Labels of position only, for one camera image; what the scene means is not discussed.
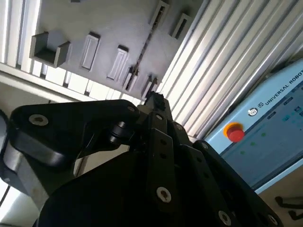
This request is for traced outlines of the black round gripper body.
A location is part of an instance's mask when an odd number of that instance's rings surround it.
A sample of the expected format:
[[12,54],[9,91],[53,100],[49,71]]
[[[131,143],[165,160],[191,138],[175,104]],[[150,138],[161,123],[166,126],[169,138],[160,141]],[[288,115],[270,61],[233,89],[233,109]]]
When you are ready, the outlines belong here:
[[132,148],[56,190],[40,227],[187,227],[208,166],[192,147]]

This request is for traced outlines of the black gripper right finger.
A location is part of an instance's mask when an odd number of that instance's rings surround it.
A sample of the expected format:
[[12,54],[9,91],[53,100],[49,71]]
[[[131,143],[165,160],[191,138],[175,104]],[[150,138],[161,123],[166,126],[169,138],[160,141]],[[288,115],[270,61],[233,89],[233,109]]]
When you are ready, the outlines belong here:
[[281,227],[278,215],[204,140],[192,143],[185,129],[172,120],[168,101],[153,94],[153,108],[168,119],[186,226]]

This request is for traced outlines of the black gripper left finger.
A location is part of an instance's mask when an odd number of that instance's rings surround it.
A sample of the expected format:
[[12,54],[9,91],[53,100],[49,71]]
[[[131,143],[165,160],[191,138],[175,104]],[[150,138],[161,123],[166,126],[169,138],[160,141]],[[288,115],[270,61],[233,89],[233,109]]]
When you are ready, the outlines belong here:
[[26,105],[9,119],[6,166],[41,212],[68,182],[141,147],[173,147],[168,119],[126,100]]

